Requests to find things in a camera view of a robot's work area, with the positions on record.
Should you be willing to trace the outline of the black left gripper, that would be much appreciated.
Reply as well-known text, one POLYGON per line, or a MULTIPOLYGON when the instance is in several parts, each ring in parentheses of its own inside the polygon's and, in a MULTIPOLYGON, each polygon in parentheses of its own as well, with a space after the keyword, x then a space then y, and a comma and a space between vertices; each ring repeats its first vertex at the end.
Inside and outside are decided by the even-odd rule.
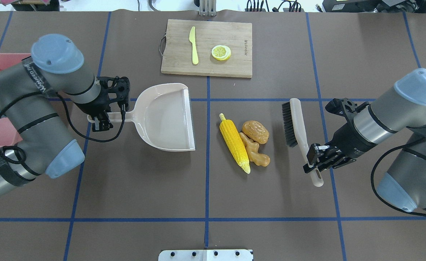
POLYGON ((129 107, 130 80, 126 76, 115 78, 98 76, 86 91, 72 95, 72 101, 94 121, 92 132, 105 132, 113 128, 108 113, 110 105, 117 103, 125 115, 129 107))

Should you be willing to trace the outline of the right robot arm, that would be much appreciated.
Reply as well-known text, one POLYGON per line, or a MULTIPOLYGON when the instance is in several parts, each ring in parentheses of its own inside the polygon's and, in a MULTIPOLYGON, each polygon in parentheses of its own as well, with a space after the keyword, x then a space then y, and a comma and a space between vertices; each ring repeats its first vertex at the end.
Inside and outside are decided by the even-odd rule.
POLYGON ((333 99, 325 109, 346 122, 328 142, 310 145, 305 172, 349 165, 395 135, 409 132, 401 144, 373 161, 370 186, 389 208, 426 218, 426 69, 407 73, 372 102, 333 99))

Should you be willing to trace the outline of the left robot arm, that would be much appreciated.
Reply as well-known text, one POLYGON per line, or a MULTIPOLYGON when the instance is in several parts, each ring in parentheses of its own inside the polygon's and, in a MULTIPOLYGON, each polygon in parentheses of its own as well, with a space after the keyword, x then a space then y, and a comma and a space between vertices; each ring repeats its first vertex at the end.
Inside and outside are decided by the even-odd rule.
POLYGON ((110 104, 122 121, 129 106, 125 76, 96 76, 67 36, 40 37, 21 63, 0 71, 0 196, 46 174, 57 178, 84 162, 84 152, 52 107, 62 91, 95 121, 94 132, 113 127, 110 104))

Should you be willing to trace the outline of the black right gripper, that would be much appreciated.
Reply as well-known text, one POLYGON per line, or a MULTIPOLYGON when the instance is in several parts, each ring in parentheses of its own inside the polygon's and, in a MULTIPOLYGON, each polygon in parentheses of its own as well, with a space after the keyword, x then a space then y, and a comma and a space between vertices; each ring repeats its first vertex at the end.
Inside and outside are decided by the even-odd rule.
POLYGON ((327 112, 345 117, 347 122, 334 132, 332 140, 325 145, 310 145, 306 155, 307 163, 304 165, 305 173, 350 164, 376 146, 359 134, 354 126, 354 117, 368 105, 369 102, 358 105, 350 99, 333 99, 325 106, 327 112))

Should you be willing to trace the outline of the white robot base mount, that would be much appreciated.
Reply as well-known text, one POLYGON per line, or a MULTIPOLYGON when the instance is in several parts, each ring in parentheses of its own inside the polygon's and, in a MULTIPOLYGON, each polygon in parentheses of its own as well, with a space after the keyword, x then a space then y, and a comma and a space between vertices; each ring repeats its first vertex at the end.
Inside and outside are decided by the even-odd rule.
POLYGON ((253 261, 254 254, 249 249, 187 249, 163 250, 159 261, 253 261))

